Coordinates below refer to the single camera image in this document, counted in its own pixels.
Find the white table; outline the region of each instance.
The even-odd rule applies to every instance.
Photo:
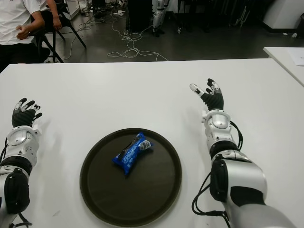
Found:
[[[304,86],[304,66],[297,66],[285,47],[265,47],[264,51]]]
[[[0,74],[0,139],[4,141],[12,128],[12,109],[20,98],[35,99],[42,106],[37,123],[43,136],[29,182],[31,203],[24,212],[33,227],[111,227],[84,204],[79,174],[87,153],[101,138],[130,127],[164,136],[175,147],[183,169],[176,204],[147,227],[226,227],[222,218],[191,211],[211,164],[200,123],[206,107],[189,84],[205,88],[209,77],[221,86],[225,110],[243,133],[242,152],[265,172],[266,203],[303,227],[304,90],[272,59],[6,68]],[[206,211],[223,209],[208,191],[199,204]]]

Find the plastic wrapper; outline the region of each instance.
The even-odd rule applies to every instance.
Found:
[[[138,153],[145,151],[150,147],[152,147],[152,144],[146,140],[143,133],[140,132],[121,153],[112,159],[112,161],[122,167],[125,175],[127,175],[130,172]]]

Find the white t-shirt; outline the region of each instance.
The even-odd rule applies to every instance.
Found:
[[[34,38],[18,39],[16,27],[29,25],[31,14],[39,10],[36,0],[0,0],[0,44],[29,44]]]
[[[37,0],[37,3],[40,6],[40,11],[50,10],[50,8],[47,8],[47,0]]]

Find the black pants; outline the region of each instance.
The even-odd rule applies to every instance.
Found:
[[[41,15],[42,15],[42,18],[45,22],[45,29],[46,29],[46,32],[51,32],[54,30],[54,27],[53,27],[53,14],[51,11],[49,10],[45,10],[45,11],[42,11],[41,12]],[[63,17],[59,17],[59,20],[62,24],[62,27],[64,27],[66,25],[66,21]]]
[[[39,63],[35,44],[0,45],[0,73],[9,65],[17,63]]]

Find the person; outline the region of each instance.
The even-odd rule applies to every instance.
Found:
[[[58,15],[57,6],[54,0],[37,0],[41,15],[46,24],[46,31],[49,32],[53,29],[59,31],[62,29],[62,17]]]
[[[44,20],[35,0],[0,0],[0,72],[9,64],[39,62],[29,33],[42,27]]]

